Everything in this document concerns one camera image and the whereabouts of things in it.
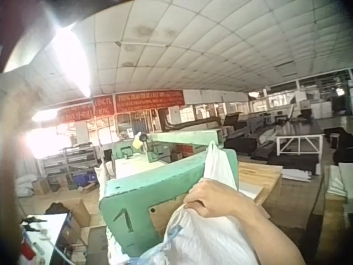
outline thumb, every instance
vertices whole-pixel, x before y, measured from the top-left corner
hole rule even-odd
[[[185,209],[194,209],[202,217],[208,217],[208,210],[199,202],[187,203]]]

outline white bag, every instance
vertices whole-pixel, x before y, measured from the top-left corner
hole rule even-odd
[[[227,154],[214,142],[208,147],[204,177],[237,188]],[[170,239],[168,231],[177,225],[182,229]],[[183,205],[170,218],[163,243],[145,252],[140,261],[141,264],[157,265],[258,264],[237,219],[203,218],[192,209],[184,209]]]

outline sewing machine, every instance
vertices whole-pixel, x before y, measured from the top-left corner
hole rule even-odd
[[[149,134],[145,143],[146,159],[157,159],[154,146],[160,143],[208,146],[214,141],[223,147],[220,129]],[[238,185],[238,161],[234,150],[223,149]],[[204,174],[206,151],[164,166],[112,179],[104,188],[99,209],[104,221],[130,257],[139,257],[163,240],[171,214],[183,203],[189,189]],[[116,168],[119,178],[119,167]]]

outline ceiling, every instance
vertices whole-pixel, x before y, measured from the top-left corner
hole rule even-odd
[[[351,28],[332,0],[135,0],[73,31],[88,58],[91,91],[100,95],[164,88],[250,92],[351,67]],[[45,104],[82,98],[51,45],[29,65],[2,74],[1,89],[18,75],[42,89]]]

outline shelving unit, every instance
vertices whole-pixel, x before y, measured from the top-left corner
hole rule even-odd
[[[59,183],[65,176],[72,183],[73,176],[94,171],[98,164],[97,154],[92,143],[64,148],[59,154],[42,159],[42,165],[50,184]]]

